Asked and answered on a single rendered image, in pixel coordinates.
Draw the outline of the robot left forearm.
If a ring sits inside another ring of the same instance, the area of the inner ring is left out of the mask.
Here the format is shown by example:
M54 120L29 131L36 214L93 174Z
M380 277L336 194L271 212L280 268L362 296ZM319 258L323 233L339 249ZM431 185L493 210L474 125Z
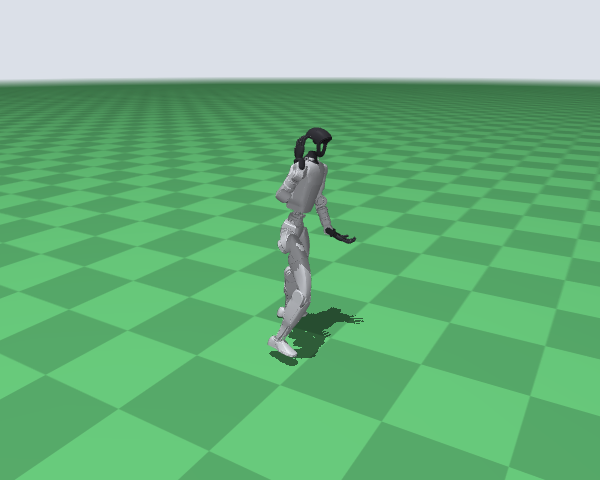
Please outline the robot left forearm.
M324 227L323 231L326 235L329 235L325 232L325 229L331 228L333 230L333 227L331 226L331 220L330 220L330 217L328 214L328 208L326 206L320 207L320 206L317 206L316 204L315 204L315 207L316 207L316 212L319 215L321 225Z

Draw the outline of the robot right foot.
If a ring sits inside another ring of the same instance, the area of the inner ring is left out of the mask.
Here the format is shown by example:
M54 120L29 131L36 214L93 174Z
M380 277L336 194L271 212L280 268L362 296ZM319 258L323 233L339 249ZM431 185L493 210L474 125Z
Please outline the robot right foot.
M297 352L286 342L286 340L282 340L278 342L275 340L275 335L271 336L268 340L268 345L278 350L280 353L289 356L296 357ZM280 340L281 338L279 338Z

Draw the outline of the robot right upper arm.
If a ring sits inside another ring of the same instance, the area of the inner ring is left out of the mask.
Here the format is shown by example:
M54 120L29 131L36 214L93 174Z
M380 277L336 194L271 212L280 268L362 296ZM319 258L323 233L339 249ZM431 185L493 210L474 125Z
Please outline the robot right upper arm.
M289 174L287 175L287 177L286 177L286 179L284 181L286 181L287 178L290 176L290 174L293 172L293 165L294 164L292 164L292 166L290 167ZM308 165L306 165L306 170L304 171L303 178L306 176L307 168L308 168ZM286 191L281 190L280 193L276 196L276 199L279 200L282 203L287 203L289 201L289 199L291 198L291 196L292 196L291 193L289 193L289 192L287 193Z

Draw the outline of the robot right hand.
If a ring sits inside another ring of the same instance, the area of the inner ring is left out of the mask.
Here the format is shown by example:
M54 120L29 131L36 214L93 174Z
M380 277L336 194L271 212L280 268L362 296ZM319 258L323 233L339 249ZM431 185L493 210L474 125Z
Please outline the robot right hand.
M295 158L294 159L294 163L299 162L299 168L301 170L304 170L305 168L305 159L303 159L303 154L304 154L304 145L306 142L307 138L310 138L311 136L309 135L303 135L302 137L300 137L299 139L297 139L296 141L296 147L294 148L294 155Z

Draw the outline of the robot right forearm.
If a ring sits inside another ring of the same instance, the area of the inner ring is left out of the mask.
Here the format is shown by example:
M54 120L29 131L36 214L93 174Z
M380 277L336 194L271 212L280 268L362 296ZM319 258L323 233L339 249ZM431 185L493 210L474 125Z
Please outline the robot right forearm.
M292 193L295 190L295 187L298 185L298 183L302 180L305 170L306 170L306 165L305 165L304 170L301 170L299 168L299 162L294 163L293 172L290 174L290 176L287 178L287 180L284 181L284 183L278 189L278 191L276 192L276 196L280 193L281 190L284 190L287 193L288 192Z

